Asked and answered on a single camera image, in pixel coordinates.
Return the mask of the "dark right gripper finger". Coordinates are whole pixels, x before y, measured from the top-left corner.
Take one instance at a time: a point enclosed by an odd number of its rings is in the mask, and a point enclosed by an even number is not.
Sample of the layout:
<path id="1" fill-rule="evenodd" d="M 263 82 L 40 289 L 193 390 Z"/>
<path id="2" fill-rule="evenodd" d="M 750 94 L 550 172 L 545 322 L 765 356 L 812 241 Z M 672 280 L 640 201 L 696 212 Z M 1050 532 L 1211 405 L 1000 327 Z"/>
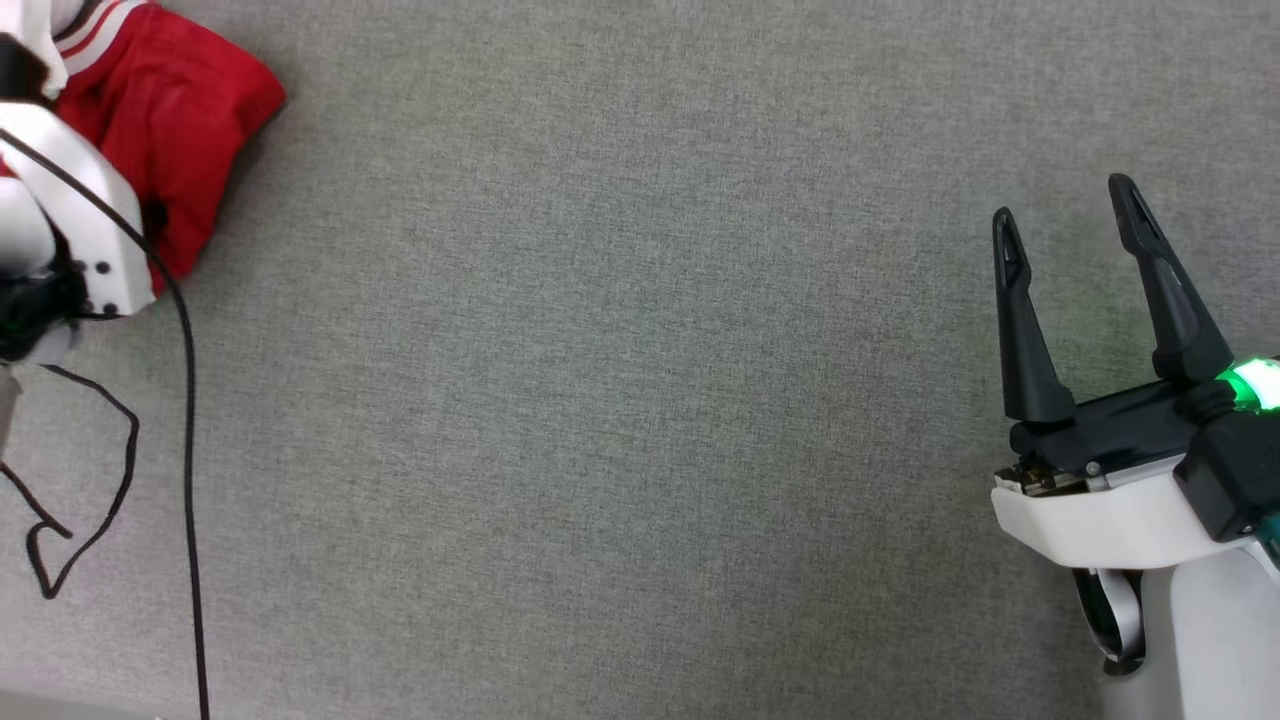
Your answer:
<path id="1" fill-rule="evenodd" d="M 1032 268 L 1009 208 L 992 220 L 995 297 L 1005 415 L 1020 423 L 1060 424 L 1076 401 L 1056 373 L 1030 297 Z"/>
<path id="2" fill-rule="evenodd" d="M 1234 352 L 1167 236 L 1132 177 L 1111 174 L 1108 193 L 1121 245 L 1139 269 L 1156 341 L 1156 375 L 1183 384 L 1216 379 L 1234 364 Z"/>

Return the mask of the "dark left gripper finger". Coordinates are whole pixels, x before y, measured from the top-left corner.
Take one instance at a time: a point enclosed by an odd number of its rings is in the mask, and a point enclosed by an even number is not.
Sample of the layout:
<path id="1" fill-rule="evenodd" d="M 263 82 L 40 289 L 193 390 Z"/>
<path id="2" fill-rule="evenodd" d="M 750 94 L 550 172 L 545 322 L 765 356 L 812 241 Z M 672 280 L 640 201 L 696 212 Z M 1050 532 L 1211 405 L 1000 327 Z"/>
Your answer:
<path id="1" fill-rule="evenodd" d="M 50 68 L 32 49 L 14 35 L 1 36 L 3 101 L 47 101 L 44 86 Z"/>

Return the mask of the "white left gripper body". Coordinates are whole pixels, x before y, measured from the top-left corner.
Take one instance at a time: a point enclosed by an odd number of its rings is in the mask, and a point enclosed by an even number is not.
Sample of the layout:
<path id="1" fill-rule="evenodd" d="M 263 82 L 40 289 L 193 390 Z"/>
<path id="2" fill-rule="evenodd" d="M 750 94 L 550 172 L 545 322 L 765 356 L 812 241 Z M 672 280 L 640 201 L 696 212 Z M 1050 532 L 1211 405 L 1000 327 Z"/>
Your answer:
<path id="1" fill-rule="evenodd" d="M 155 300 L 140 201 L 115 167 L 47 108 L 5 101 L 3 163 L 84 265 L 90 311 L 133 315 Z"/>

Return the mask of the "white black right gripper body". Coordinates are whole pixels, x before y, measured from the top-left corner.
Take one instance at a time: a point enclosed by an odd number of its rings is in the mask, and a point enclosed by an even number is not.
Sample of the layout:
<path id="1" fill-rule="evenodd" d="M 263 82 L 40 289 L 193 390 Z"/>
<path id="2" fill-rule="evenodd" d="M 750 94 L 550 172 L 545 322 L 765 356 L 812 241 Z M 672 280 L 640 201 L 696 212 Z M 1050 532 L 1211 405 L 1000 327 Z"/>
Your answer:
<path id="1" fill-rule="evenodd" d="M 1076 402 L 1060 424 L 1012 420 L 998 524 L 1057 565 L 1139 571 L 1277 538 L 1277 360 L 1197 386 L 1157 380 Z"/>

